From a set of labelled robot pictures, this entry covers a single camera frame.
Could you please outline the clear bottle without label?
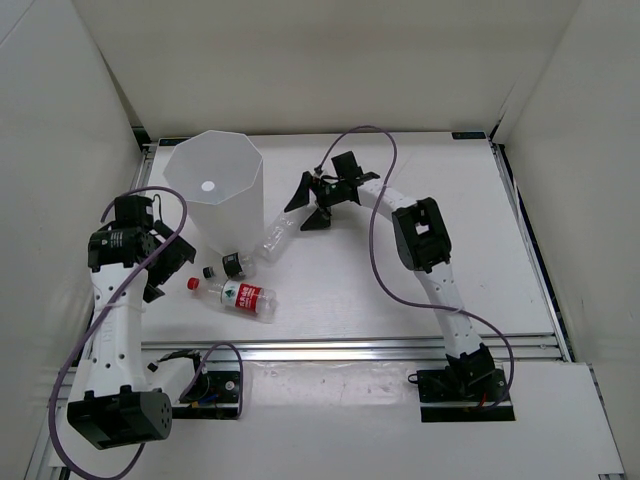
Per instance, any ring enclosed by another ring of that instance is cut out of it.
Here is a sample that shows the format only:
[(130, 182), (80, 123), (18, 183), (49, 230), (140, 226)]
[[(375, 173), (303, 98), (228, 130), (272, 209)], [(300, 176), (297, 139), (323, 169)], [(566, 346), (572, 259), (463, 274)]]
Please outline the clear bottle without label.
[(267, 262), (275, 263), (288, 246), (296, 230), (292, 213), (282, 212), (267, 228), (256, 247), (256, 253)]

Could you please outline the clear bottle red label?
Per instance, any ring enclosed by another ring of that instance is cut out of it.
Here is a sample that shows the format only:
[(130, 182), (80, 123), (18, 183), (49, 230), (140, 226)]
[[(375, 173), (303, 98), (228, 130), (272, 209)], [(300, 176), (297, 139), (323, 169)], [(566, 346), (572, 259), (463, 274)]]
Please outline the clear bottle red label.
[(220, 306), (255, 318), (270, 319), (277, 309), (278, 301), (273, 290), (250, 283), (215, 279), (201, 280), (191, 277), (186, 284), (191, 294), (208, 305)]

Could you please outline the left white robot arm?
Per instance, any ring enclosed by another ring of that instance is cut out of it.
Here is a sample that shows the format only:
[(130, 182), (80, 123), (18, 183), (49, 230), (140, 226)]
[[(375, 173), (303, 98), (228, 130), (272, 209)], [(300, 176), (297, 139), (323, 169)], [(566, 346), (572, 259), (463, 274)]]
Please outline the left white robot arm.
[(85, 342), (91, 356), (86, 384), (68, 403), (66, 419), (98, 450), (166, 439), (174, 405), (202, 398), (210, 386), (197, 353), (143, 362), (144, 306), (161, 298), (162, 286), (196, 257), (179, 230), (155, 215), (149, 191), (117, 196), (106, 209), (113, 219), (88, 243), (94, 316)]

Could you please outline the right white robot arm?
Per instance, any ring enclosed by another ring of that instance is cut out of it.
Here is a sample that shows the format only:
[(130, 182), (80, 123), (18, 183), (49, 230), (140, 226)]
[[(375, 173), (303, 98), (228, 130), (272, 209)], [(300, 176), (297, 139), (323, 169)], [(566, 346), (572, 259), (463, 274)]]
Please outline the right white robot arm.
[[(331, 225), (332, 206), (347, 201), (392, 223), (401, 263), (423, 285), (430, 300), (426, 306), (436, 311), (446, 342), (443, 389), (464, 400), (489, 393), (497, 368), (471, 324), (474, 314), (453, 302), (458, 291), (451, 269), (452, 245), (437, 202), (403, 196), (373, 172), (325, 176), (316, 169), (302, 175), (284, 211), (291, 213), (314, 203), (315, 210), (300, 228), (323, 230)], [(105, 265), (143, 265), (148, 272), (143, 299), (150, 303), (162, 296), (161, 284), (184, 263), (194, 261), (196, 250), (153, 214), (152, 200), (139, 189), (117, 197), (107, 209), (115, 218), (90, 236), (88, 267), (97, 273)]]

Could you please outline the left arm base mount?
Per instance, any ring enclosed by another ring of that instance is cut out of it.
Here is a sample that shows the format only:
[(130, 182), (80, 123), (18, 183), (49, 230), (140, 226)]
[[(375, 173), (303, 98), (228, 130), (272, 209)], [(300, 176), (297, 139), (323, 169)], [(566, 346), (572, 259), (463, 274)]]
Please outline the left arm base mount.
[[(235, 357), (235, 370), (209, 370), (206, 366), (211, 355), (220, 348)], [(178, 351), (179, 358), (192, 361), (195, 380), (188, 384), (176, 407), (174, 420), (234, 420), (241, 418), (244, 401), (244, 364), (240, 351), (231, 343), (214, 344), (204, 354), (197, 350)]]

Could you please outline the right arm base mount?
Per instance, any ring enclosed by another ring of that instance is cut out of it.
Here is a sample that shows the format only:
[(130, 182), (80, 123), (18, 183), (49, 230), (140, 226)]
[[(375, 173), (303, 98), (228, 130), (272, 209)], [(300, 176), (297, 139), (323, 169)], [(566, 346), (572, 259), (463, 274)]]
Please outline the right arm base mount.
[(448, 369), (417, 370), (407, 376), (407, 381), (417, 388), (422, 423), (516, 420), (502, 369), (495, 370), (470, 390), (457, 388)]

